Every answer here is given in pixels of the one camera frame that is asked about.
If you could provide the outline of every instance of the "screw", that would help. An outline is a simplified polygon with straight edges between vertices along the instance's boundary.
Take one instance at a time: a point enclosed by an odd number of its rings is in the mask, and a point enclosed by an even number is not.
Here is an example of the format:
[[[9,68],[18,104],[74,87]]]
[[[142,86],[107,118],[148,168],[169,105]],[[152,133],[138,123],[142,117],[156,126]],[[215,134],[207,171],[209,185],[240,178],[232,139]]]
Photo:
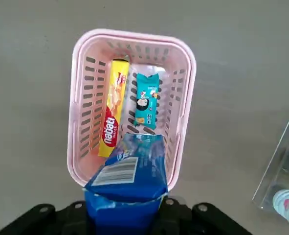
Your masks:
[[[174,203],[174,201],[173,201],[172,199],[167,199],[167,200],[166,200],[166,204],[167,204],[167,205],[170,205],[170,206],[171,206],[173,203]]]
[[[40,212],[43,213],[43,212],[46,212],[47,210],[48,210],[47,207],[42,207],[42,208],[40,209]]]
[[[77,203],[77,204],[75,205],[75,208],[76,208],[76,209],[81,208],[81,207],[82,207],[82,204],[81,204],[81,203]]]
[[[207,211],[207,206],[204,205],[204,204],[201,204],[201,205],[198,206],[198,209],[199,209],[201,212],[205,212],[205,211]]]

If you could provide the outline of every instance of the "red and white label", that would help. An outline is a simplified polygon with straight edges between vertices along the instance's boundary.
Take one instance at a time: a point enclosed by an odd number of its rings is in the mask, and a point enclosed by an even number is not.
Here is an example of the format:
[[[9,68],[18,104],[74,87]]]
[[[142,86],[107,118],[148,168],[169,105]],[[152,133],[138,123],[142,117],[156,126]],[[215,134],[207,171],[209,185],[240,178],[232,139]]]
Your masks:
[[[115,117],[112,116],[111,111],[106,107],[105,123],[102,132],[103,142],[108,147],[115,147],[117,143],[118,122]]]

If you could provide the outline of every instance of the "clear plastic container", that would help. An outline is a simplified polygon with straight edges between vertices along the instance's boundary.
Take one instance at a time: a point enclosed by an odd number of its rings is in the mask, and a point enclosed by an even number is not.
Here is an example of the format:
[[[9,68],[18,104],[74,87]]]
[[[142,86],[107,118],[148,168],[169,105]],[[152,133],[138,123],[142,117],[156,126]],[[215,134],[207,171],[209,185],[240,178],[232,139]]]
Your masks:
[[[253,202],[274,212],[272,199],[282,189],[289,189],[289,121],[254,194]]]
[[[162,134],[168,188],[177,182],[188,124],[196,60],[182,41],[165,36],[96,29],[83,35],[72,56],[67,166],[84,186],[106,158],[98,156],[108,93],[111,61],[128,56],[131,62],[119,137],[129,133]],[[160,75],[157,128],[132,122],[135,112],[135,74]]]

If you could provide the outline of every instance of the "blue snack package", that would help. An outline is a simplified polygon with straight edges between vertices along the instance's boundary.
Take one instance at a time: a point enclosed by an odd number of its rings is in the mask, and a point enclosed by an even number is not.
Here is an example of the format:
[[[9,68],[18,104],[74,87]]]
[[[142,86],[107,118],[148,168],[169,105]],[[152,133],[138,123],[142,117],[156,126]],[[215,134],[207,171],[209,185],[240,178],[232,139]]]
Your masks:
[[[142,124],[154,130],[156,128],[156,104],[159,87],[158,73],[149,77],[138,73],[136,82],[137,95],[134,124]]]
[[[145,234],[167,195],[161,135],[126,134],[85,186],[98,235]]]

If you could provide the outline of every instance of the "transparent box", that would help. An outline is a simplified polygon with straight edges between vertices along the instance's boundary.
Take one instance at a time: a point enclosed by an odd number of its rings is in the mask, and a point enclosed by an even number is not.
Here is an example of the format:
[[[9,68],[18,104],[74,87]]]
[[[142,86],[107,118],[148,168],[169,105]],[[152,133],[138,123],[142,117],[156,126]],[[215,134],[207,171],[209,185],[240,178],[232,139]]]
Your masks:
[[[265,211],[276,212],[272,200],[275,193],[282,189],[289,189],[289,121],[254,194],[253,202]]]

